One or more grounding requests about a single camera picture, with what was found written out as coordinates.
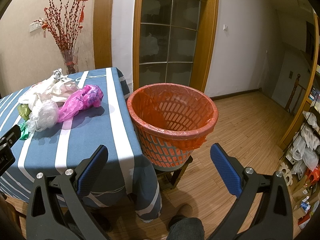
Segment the yellow-green plastic bag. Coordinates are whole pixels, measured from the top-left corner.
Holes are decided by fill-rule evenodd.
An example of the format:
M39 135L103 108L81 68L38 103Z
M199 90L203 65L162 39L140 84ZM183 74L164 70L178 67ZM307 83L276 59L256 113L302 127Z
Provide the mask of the yellow-green plastic bag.
M28 104L18 105L17 110L19 115L23 118L23 120L27 121L29 119L29 114L31 113L31 110Z

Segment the pink plastic bag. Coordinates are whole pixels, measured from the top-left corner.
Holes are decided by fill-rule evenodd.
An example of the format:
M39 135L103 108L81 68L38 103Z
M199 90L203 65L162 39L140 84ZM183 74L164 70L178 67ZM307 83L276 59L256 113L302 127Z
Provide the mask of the pink plastic bag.
M77 115L82 110L91 107L98 108L103 99L103 92L97 85L85 85L77 90L65 101L59 109L57 122L64 122Z

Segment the green plastic bag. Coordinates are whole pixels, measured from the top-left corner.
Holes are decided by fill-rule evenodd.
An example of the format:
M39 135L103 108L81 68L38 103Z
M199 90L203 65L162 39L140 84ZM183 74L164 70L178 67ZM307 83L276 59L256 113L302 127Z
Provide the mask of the green plastic bag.
M20 131L21 131L21 136L20 140L27 140L29 138L29 129L28 129L28 124L26 121L22 122L19 124Z

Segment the clear bubble wrap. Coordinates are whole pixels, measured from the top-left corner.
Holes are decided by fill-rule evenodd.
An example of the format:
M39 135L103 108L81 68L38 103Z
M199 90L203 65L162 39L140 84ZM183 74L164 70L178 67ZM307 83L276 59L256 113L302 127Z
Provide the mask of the clear bubble wrap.
M57 103L52 100L41 101L39 99L29 114L26 126L30 133L42 132L45 129L52 128L57 123L58 118L59 108Z

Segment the white spotted plastic bag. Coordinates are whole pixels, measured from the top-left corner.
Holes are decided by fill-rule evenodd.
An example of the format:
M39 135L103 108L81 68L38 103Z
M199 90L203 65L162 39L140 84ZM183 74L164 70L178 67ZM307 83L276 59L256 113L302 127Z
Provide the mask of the white spotted plastic bag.
M63 75L61 68L54 70L52 76L48 80L49 88L53 86L60 87L62 85L67 85L74 82L74 80L69 78L67 75Z

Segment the orange plastic trash basket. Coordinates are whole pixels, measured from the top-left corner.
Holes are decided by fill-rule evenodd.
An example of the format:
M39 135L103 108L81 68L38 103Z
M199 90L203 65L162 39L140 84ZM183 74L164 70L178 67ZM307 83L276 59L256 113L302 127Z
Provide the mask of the orange plastic trash basket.
M174 83L154 83L127 100L143 154L155 169L174 171L212 133L219 112L202 92Z

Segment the cluttered storage shelf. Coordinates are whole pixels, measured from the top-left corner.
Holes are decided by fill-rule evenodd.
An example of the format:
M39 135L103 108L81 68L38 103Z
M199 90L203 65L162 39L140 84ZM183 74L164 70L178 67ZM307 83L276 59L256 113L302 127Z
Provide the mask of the cluttered storage shelf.
M292 165L285 175L293 184L293 217L300 229L305 228L319 208L319 66L289 139L284 143L284 156ZM296 176L297 183L292 183Z

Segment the dark trouser leg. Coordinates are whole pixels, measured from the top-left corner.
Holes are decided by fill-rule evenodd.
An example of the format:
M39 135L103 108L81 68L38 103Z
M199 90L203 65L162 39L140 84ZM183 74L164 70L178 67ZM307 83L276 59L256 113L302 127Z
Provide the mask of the dark trouser leg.
M169 223L167 239L201 239L204 240L204 227L196 217L175 216Z

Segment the blue white striped tablecloth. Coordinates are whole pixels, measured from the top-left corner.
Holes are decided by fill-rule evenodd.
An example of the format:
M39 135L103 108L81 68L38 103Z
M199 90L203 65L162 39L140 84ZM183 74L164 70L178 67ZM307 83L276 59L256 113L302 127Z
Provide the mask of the blue white striped tablecloth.
M79 86L98 86L104 95L100 107L80 111L67 122L17 141L12 147L15 162L1 176L1 190L28 202L38 173L61 174L104 145L108 160L84 203L108 207L129 196L141 220L156 219L162 208L159 185L127 110L130 90L122 72L109 67L76 73L71 78Z

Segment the brown shoe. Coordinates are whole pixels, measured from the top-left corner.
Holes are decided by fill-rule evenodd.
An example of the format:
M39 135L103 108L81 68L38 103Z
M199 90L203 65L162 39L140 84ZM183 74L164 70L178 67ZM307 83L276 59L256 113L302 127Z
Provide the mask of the brown shoe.
M183 204L177 211L176 215L174 215L171 218L168 224L168 229L170 229L174 224L176 224L180 220L185 218L190 218L192 214L193 214L193 208L189 204Z

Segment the wooden stool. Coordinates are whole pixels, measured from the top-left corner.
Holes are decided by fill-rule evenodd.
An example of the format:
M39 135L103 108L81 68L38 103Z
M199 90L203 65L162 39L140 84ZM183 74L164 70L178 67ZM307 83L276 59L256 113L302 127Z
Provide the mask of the wooden stool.
M190 156L188 160L177 170L174 170L172 172L155 170L159 182L160 191L168 191L175 189L183 174L185 173L188 165L192 162L193 158L192 156Z

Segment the glass vase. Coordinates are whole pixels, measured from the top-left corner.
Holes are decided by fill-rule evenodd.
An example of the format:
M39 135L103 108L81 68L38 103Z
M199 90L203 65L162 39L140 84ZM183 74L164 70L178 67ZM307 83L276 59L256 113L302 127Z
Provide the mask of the glass vase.
M66 50L61 53L68 75L77 73L79 71L78 52L79 48L75 48L73 51Z

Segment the wooden chair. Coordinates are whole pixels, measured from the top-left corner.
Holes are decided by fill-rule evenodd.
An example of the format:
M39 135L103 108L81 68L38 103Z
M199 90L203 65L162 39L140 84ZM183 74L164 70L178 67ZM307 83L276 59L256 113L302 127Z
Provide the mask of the wooden chair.
M298 105L298 102L303 94L303 92L305 91L305 88L299 83L300 82L300 77L301 75L298 73L297 74L297 78L295 80L295 83L293 85L293 89L291 91L291 94L290 94L290 97L285 105L285 111L289 112L291 115L294 115L295 114L295 109ZM297 89L299 89L299 93L298 93L298 96L297 98L295 99L295 102L293 104L293 107L291 107L291 104L294 100L294 97L295 97L295 94L296 94L296 91Z

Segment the red berry branches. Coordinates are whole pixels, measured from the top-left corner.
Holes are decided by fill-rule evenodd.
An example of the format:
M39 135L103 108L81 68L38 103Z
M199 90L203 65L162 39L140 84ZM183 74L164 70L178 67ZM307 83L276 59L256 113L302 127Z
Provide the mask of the red berry branches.
M73 51L82 29L82 23L79 23L82 3L77 0L66 3L59 0L57 4L54 3L54 0L48 0L48 2L49 5L43 9L44 18L35 21L43 22L43 32L51 33L61 52Z

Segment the white wall switch plate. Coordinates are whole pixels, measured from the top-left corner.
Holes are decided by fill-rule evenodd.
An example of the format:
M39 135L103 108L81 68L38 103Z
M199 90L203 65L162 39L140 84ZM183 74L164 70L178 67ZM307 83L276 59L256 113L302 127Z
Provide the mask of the white wall switch plate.
M35 21L29 25L29 32L31 33L33 31L36 31L37 29L42 28L42 26L43 26L42 21Z

